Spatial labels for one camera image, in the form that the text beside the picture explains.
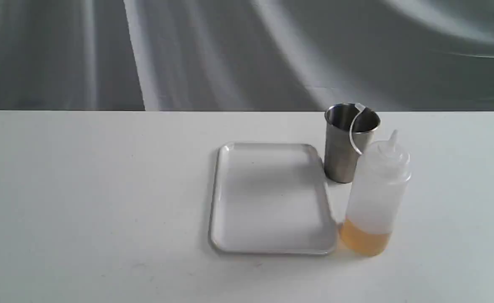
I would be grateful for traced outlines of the translucent squeeze bottle amber liquid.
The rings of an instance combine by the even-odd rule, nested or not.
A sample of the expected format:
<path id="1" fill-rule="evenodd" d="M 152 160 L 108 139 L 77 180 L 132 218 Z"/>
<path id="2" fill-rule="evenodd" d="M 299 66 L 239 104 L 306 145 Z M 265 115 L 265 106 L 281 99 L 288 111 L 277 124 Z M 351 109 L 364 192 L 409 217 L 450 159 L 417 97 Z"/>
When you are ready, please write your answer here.
<path id="1" fill-rule="evenodd" d="M 343 243 L 355 253 L 373 257 L 382 253 L 393 232 L 399 206 L 411 179 L 410 154 L 399 143 L 395 129 L 388 140 L 375 141 L 360 150 L 345 220 L 340 228 Z"/>

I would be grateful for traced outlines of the stainless steel cup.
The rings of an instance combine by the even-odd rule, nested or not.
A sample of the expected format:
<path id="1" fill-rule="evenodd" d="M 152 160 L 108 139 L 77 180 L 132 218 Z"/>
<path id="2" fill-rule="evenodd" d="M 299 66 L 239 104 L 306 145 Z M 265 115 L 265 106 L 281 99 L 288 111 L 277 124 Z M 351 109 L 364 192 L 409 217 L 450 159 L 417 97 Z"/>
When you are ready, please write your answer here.
<path id="1" fill-rule="evenodd" d="M 376 111 L 356 103 L 333 105 L 324 117 L 324 172 L 334 182 L 351 183 L 360 155 L 380 126 L 380 117 Z"/>

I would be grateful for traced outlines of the white rectangular plastic tray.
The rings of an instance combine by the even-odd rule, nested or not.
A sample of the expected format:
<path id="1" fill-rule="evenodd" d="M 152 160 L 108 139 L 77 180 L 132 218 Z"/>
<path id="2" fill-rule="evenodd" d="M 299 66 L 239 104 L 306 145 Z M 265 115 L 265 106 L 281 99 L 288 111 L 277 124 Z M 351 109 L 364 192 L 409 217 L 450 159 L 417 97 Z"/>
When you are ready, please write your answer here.
<path id="1" fill-rule="evenodd" d="M 218 149 L 208 239 L 221 253 L 329 255 L 336 246 L 322 160 L 298 143 Z"/>

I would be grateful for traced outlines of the grey draped backdrop cloth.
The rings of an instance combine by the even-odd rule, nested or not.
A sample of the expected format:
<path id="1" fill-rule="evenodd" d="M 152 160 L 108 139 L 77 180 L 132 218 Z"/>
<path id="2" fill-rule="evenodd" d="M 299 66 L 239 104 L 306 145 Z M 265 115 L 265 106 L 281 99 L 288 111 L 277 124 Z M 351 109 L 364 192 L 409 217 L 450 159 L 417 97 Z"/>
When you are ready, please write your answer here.
<path id="1" fill-rule="evenodd" d="M 0 0 L 0 111 L 493 111 L 494 0 Z"/>

